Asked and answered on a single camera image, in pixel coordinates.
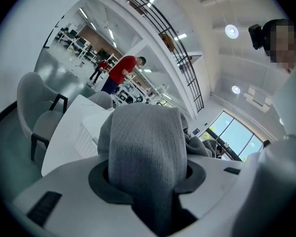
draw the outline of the gray chair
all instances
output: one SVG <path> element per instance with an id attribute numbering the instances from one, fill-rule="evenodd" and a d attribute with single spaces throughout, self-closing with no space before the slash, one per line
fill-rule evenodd
<path id="1" fill-rule="evenodd" d="M 88 99 L 106 110 L 113 107 L 113 100 L 110 94 L 104 91 L 99 91 L 93 94 L 92 96 L 88 97 Z"/>
<path id="2" fill-rule="evenodd" d="M 67 109 L 67 97 L 57 93 L 45 85 L 39 74 L 30 72 L 25 74 L 18 86 L 17 110 L 21 127 L 25 137 L 31 141 L 31 160 L 34 160 L 36 145 L 48 147 L 49 141 L 63 116 L 63 113 L 53 111 L 59 99 L 64 100 L 63 113 Z M 49 111 L 43 113 L 36 120 L 34 128 L 30 128 L 30 116 L 36 105 L 42 101 L 52 102 Z"/>

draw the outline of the staircase railing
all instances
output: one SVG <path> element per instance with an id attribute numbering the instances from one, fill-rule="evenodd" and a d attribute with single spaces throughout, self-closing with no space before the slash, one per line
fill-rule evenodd
<path id="1" fill-rule="evenodd" d="M 190 61 L 190 56 L 187 54 L 177 32 L 171 26 L 169 21 L 160 12 L 160 10 L 150 3 L 149 0 L 126 0 L 139 14 L 141 14 L 155 28 L 159 36 L 165 39 L 165 43 L 173 53 L 178 69 L 184 75 L 187 86 L 190 88 L 194 103 L 196 104 L 197 112 L 204 108 L 202 94 L 195 75 L 194 68 Z"/>

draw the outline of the ceiling light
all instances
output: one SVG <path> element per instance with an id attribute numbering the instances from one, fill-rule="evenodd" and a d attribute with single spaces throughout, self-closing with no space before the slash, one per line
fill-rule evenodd
<path id="1" fill-rule="evenodd" d="M 231 90 L 235 94 L 240 94 L 240 88 L 238 86 L 233 86 Z"/>
<path id="2" fill-rule="evenodd" d="M 178 37 L 179 37 L 179 39 L 183 39 L 183 38 L 187 37 L 187 35 L 186 35 L 186 34 L 181 34 L 181 35 L 179 35 Z"/>
<path id="3" fill-rule="evenodd" d="M 147 4 L 148 7 L 151 6 L 151 4 L 153 3 L 154 0 L 150 0 L 150 3 Z"/>
<path id="4" fill-rule="evenodd" d="M 88 18 L 87 15 L 85 15 L 84 11 L 80 8 L 79 9 L 81 11 L 81 13 L 83 14 L 83 16 L 85 16 L 85 18 Z"/>
<path id="5" fill-rule="evenodd" d="M 229 38 L 232 38 L 232 39 L 236 39 L 239 36 L 239 31 L 238 31 L 237 27 L 235 27 L 233 25 L 227 25 L 225 27 L 225 33 L 227 34 L 227 36 Z"/>
<path id="6" fill-rule="evenodd" d="M 93 26 L 93 28 L 94 28 L 95 30 L 97 30 L 97 29 L 95 28 L 95 26 L 93 25 L 93 23 L 91 23 L 91 26 Z"/>
<path id="7" fill-rule="evenodd" d="M 170 100 L 172 100 L 172 98 L 169 97 L 168 95 L 166 95 L 166 94 L 164 94 L 164 93 L 163 93 L 163 95 L 164 95 L 165 97 L 169 98 Z"/>
<path id="8" fill-rule="evenodd" d="M 111 29 L 109 29 L 109 32 L 110 32 L 111 38 L 114 39 L 113 32 L 111 31 Z"/>

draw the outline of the computer monitor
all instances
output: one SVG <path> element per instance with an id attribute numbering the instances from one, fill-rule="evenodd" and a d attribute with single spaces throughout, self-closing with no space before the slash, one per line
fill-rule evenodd
<path id="1" fill-rule="evenodd" d="M 80 41 L 80 40 L 78 40 L 78 41 L 76 42 L 76 44 L 77 44 L 78 46 L 80 46 L 80 47 L 84 48 L 84 44 L 83 44 L 83 43 L 81 43 L 81 41 Z"/>
<path id="2" fill-rule="evenodd" d="M 70 34 L 72 34 L 73 36 L 76 36 L 77 35 L 77 32 L 75 30 L 71 30 L 70 31 Z"/>
<path id="3" fill-rule="evenodd" d="M 80 41 L 82 44 L 85 44 L 85 43 L 86 43 L 85 39 L 84 39 L 84 38 L 81 38 L 81 37 L 80 37 L 79 41 Z"/>
<path id="4" fill-rule="evenodd" d="M 74 36 L 73 36 L 72 34 L 70 34 L 70 33 L 67 33 L 67 36 L 68 36 L 69 38 L 71 38 L 71 39 L 74 38 Z"/>

